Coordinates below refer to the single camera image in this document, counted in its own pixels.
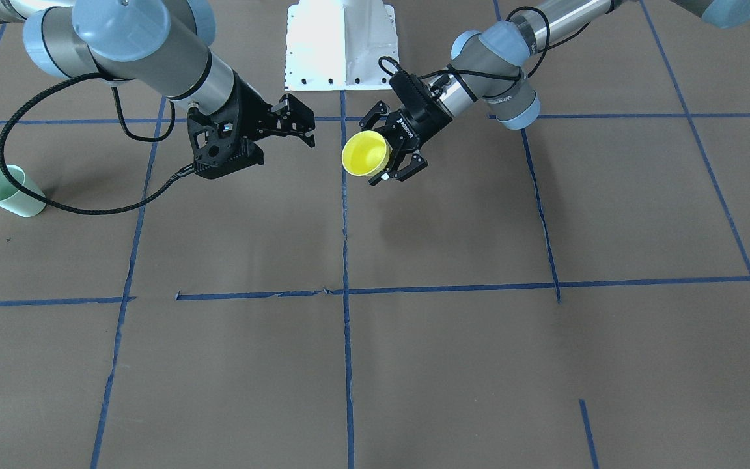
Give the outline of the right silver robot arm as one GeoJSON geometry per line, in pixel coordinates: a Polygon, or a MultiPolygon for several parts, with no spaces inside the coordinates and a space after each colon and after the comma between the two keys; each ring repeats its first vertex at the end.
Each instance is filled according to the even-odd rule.
{"type": "Polygon", "coordinates": [[[218,57],[206,1],[0,1],[0,24],[23,25],[23,44],[51,76],[139,80],[188,112],[193,148],[210,156],[269,136],[315,145],[313,111],[286,94],[267,103],[218,57]]]}

